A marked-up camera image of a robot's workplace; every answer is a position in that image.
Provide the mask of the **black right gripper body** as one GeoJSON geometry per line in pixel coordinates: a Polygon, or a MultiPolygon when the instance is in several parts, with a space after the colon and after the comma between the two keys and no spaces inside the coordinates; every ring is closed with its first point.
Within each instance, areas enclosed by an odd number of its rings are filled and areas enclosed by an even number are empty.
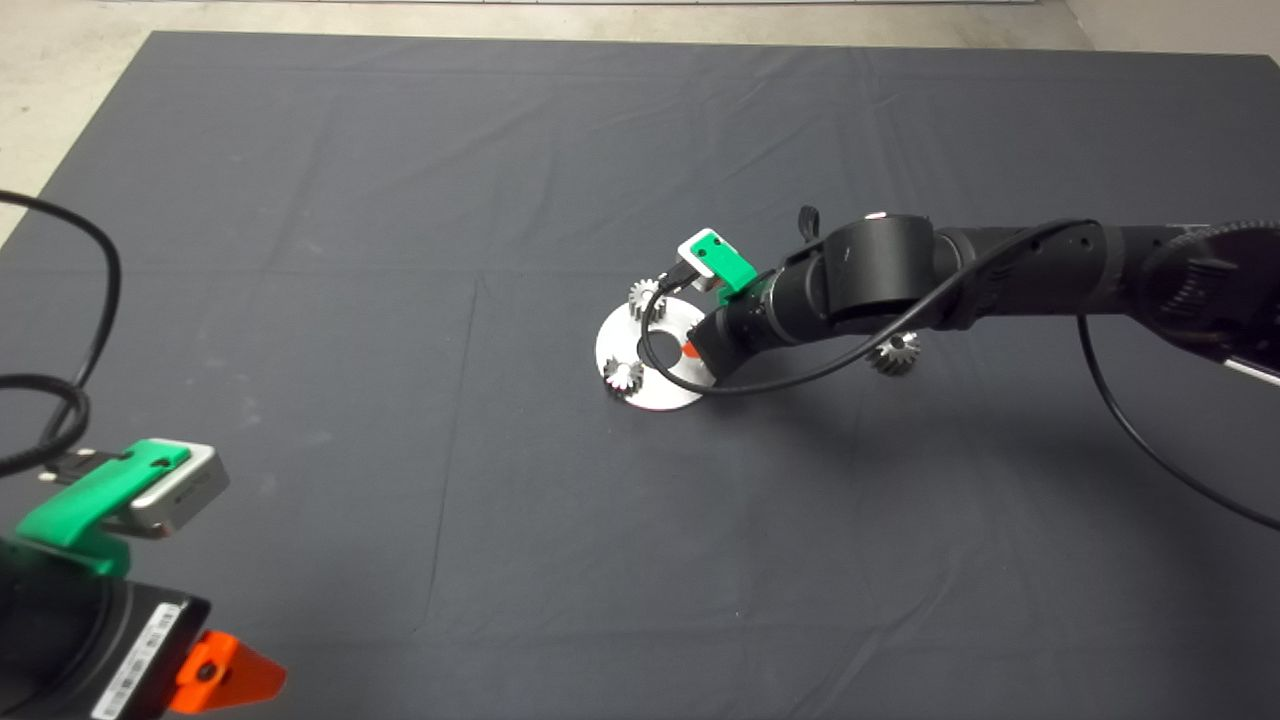
{"type": "Polygon", "coordinates": [[[748,361],[788,345],[772,314],[772,283],[755,283],[689,332],[687,342],[713,380],[727,380],[748,361]]]}

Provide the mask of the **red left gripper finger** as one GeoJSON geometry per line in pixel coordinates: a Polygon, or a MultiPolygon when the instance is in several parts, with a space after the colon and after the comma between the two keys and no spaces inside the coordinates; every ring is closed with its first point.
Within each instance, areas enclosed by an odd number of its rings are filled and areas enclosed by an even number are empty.
{"type": "Polygon", "coordinates": [[[225,632],[205,630],[174,679],[170,710],[205,714],[276,698],[287,669],[225,632]]]}

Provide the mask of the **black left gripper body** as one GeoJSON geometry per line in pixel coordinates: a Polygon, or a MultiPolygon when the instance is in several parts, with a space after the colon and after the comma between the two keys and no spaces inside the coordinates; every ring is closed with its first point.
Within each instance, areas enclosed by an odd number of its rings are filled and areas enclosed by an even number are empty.
{"type": "Polygon", "coordinates": [[[3,717],[160,719],[210,611],[138,582],[3,579],[3,717]]]}

